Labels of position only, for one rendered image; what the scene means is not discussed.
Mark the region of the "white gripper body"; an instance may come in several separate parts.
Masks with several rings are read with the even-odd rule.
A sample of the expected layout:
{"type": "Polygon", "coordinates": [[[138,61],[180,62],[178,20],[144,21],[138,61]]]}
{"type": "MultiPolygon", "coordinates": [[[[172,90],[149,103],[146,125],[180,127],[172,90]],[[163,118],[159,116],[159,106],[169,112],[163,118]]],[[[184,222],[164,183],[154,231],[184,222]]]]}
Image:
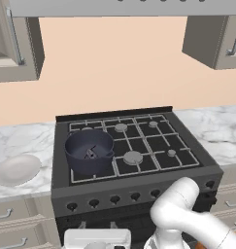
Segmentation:
{"type": "Polygon", "coordinates": [[[107,249],[130,249],[131,232],[128,229],[69,229],[64,233],[65,249],[84,249],[93,242],[105,242],[107,249]]]}

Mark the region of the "dark blue pot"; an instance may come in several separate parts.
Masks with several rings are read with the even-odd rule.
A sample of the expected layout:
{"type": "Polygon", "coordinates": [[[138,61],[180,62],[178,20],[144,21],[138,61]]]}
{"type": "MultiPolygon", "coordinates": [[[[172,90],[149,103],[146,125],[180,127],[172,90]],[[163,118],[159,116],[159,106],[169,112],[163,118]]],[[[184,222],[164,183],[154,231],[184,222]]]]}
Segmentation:
{"type": "Polygon", "coordinates": [[[66,139],[64,150],[69,167],[74,172],[95,175],[112,164],[114,139],[102,130],[80,130],[66,139]]]}

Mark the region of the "beige drawer front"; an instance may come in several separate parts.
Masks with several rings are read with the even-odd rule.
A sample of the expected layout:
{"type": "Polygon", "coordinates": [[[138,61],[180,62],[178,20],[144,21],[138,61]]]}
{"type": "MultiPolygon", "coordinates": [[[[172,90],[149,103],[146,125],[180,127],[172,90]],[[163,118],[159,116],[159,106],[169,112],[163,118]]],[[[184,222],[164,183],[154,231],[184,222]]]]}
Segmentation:
{"type": "Polygon", "coordinates": [[[8,208],[13,208],[11,216],[6,219],[0,219],[0,223],[27,219],[38,214],[33,198],[0,202],[0,215],[4,215],[8,208]]]}
{"type": "Polygon", "coordinates": [[[58,245],[42,223],[0,229],[0,249],[46,249],[58,245]]]}
{"type": "Polygon", "coordinates": [[[216,211],[224,211],[233,209],[236,207],[228,207],[224,202],[226,200],[230,201],[231,203],[236,203],[236,185],[229,186],[226,188],[220,188],[216,195],[217,203],[215,205],[216,211]]]}
{"type": "Polygon", "coordinates": [[[236,222],[236,208],[215,212],[214,215],[230,228],[232,228],[234,226],[234,223],[236,222]]]}

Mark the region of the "dark grey gas stove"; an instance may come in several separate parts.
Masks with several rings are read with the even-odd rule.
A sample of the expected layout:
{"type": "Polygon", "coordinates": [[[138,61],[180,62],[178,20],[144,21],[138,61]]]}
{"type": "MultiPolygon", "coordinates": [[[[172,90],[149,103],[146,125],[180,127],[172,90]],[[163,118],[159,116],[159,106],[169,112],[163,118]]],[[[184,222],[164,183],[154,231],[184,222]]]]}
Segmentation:
{"type": "Polygon", "coordinates": [[[173,113],[171,106],[58,116],[55,123],[51,176],[51,203],[60,237],[68,229],[128,229],[132,249],[141,249],[155,230],[150,209],[178,179],[188,177],[199,187],[193,210],[205,212],[216,203],[223,171],[173,113]],[[98,129],[114,139],[112,164],[96,175],[70,169],[64,150],[74,132],[98,129]],[[215,181],[212,189],[208,181],[215,181]],[[133,193],[140,193],[137,201],[133,193]],[[117,204],[110,198],[120,196],[117,204]],[[88,203],[98,199],[92,208],[88,203]],[[68,203],[77,203],[72,212],[68,203]]]}

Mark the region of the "white plate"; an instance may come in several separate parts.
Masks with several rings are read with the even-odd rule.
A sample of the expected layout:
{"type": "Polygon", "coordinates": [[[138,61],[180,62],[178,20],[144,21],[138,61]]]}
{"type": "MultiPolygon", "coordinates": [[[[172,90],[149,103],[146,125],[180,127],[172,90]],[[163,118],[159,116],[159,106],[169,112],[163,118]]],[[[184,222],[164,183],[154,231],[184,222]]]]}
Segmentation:
{"type": "Polygon", "coordinates": [[[32,180],[40,171],[40,160],[32,155],[19,155],[0,163],[0,185],[15,187],[32,180]]]}

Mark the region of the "grey range hood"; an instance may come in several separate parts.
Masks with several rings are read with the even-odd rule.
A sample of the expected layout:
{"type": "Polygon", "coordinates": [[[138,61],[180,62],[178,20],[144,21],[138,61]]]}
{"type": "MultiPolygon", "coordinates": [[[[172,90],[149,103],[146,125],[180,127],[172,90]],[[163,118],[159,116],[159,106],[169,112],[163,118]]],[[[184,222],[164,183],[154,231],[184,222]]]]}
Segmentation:
{"type": "Polygon", "coordinates": [[[10,0],[14,17],[236,16],[236,0],[10,0]]]}

